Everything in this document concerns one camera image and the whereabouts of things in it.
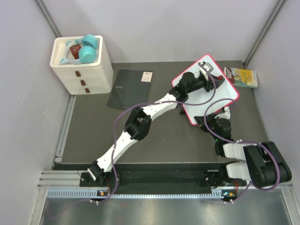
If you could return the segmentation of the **pink framed whiteboard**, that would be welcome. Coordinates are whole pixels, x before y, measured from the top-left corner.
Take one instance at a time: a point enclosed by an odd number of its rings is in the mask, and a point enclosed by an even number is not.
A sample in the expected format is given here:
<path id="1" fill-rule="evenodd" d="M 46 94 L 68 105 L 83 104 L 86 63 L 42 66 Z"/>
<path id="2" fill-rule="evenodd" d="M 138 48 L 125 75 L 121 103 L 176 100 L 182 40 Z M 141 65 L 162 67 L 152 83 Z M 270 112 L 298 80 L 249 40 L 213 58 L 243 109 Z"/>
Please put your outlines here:
<path id="1" fill-rule="evenodd" d="M 210 102 L 199 106 L 183 105 L 183 109 L 186 112 L 190 123 L 194 126 L 196 125 L 196 120 L 194 119 L 195 116 L 203 116 L 205 111 L 207 111 L 207 115 L 217 113 L 222 107 L 228 106 L 233 102 L 233 100 L 237 100 L 239 98 L 239 93 L 236 88 L 226 78 L 219 65 L 209 54 L 202 56 L 199 60 L 175 77 L 172 80 L 172 86 L 179 83 L 185 72 L 193 73 L 196 78 L 200 75 L 200 72 L 204 73 L 205 71 L 198 65 L 200 62 L 209 63 L 213 68 L 211 74 L 216 77 L 222 76 L 225 80 L 220 87 L 216 89 L 214 98 Z"/>

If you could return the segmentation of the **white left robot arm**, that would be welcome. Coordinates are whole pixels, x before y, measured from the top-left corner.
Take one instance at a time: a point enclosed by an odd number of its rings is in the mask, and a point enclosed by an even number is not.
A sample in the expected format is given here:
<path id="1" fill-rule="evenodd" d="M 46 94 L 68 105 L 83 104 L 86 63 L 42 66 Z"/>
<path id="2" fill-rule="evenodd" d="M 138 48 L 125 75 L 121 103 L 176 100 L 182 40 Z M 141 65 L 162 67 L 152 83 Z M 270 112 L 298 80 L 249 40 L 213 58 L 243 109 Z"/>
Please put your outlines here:
<path id="1" fill-rule="evenodd" d="M 146 104 L 141 103 L 130 108 L 131 114 L 125 123 L 124 130 L 116 138 L 114 133 L 113 146 L 100 158 L 95 160 L 88 168 L 90 180 L 96 186 L 101 186 L 106 182 L 106 172 L 110 171 L 120 156 L 134 143 L 144 139 L 150 130 L 154 119 L 165 112 L 177 108 L 178 105 L 199 106 L 210 102 L 219 88 L 225 81 L 224 76 L 214 76 L 211 73 L 204 75 L 200 73 L 196 78 L 191 72 L 185 72 L 179 83 L 174 86 L 160 100 Z M 189 93 L 204 89 L 206 92 L 213 90 L 212 96 L 202 103 L 187 103 Z"/>

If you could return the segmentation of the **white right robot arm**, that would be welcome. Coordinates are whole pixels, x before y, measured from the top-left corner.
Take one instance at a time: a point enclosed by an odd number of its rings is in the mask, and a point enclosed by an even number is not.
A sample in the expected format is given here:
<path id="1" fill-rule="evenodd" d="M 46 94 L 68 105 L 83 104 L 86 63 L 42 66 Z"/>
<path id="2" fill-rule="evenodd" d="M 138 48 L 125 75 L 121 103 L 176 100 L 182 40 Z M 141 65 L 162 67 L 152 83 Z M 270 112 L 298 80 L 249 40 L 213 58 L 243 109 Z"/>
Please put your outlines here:
<path id="1" fill-rule="evenodd" d="M 234 141 L 229 119 L 214 113 L 207 117 L 195 116 L 194 119 L 202 131 L 214 138 L 218 156 L 238 160 L 221 166 L 218 178 L 223 185 L 228 186 L 241 179 L 252 182 L 257 188 L 264 188 L 292 179 L 291 169 L 274 142 Z"/>

